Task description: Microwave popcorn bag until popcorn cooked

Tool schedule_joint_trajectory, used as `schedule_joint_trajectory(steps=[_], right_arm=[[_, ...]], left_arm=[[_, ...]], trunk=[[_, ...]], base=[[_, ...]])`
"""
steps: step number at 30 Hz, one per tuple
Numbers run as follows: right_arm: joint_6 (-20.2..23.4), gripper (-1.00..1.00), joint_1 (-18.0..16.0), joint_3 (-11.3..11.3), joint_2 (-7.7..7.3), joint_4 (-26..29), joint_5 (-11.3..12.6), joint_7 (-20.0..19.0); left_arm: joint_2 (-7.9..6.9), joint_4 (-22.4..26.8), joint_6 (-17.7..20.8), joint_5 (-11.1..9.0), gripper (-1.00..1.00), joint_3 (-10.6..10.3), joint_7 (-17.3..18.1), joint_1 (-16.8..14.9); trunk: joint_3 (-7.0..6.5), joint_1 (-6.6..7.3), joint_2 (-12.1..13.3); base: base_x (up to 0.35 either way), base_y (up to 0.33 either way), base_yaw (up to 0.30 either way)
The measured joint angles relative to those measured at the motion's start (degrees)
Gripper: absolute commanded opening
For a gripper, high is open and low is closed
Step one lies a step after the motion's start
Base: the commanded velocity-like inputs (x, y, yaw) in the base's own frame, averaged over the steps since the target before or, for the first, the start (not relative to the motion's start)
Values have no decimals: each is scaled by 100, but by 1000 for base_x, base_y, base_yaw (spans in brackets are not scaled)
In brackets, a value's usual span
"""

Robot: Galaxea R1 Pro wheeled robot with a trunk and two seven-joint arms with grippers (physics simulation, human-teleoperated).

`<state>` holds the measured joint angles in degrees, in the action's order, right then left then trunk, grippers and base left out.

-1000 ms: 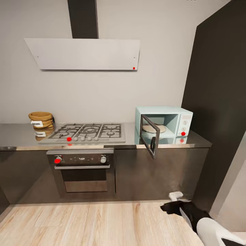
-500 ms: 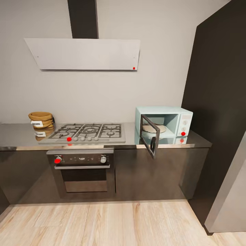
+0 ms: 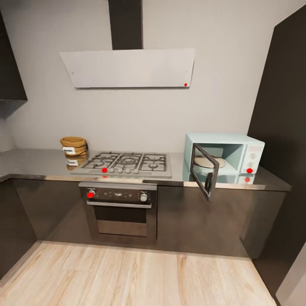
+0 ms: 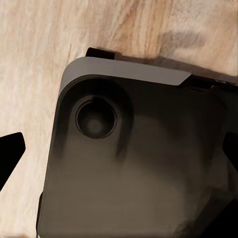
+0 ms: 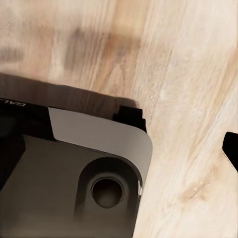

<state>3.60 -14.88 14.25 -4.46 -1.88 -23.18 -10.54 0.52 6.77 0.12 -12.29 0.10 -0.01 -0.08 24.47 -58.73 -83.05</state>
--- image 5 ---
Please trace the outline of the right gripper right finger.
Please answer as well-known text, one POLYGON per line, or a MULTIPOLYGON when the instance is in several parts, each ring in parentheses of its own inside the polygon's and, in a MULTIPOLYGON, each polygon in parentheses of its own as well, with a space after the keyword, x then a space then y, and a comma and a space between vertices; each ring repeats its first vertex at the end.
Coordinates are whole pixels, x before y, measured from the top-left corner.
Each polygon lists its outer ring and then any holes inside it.
POLYGON ((238 134, 227 132, 222 149, 238 172, 238 134))

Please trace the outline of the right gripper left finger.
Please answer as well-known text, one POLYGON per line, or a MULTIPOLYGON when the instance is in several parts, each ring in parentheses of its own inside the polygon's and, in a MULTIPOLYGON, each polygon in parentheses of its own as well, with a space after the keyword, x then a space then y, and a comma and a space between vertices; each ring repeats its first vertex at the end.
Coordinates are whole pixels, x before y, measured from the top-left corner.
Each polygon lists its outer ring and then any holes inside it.
POLYGON ((22 132, 0 137, 0 192, 25 151, 22 132))

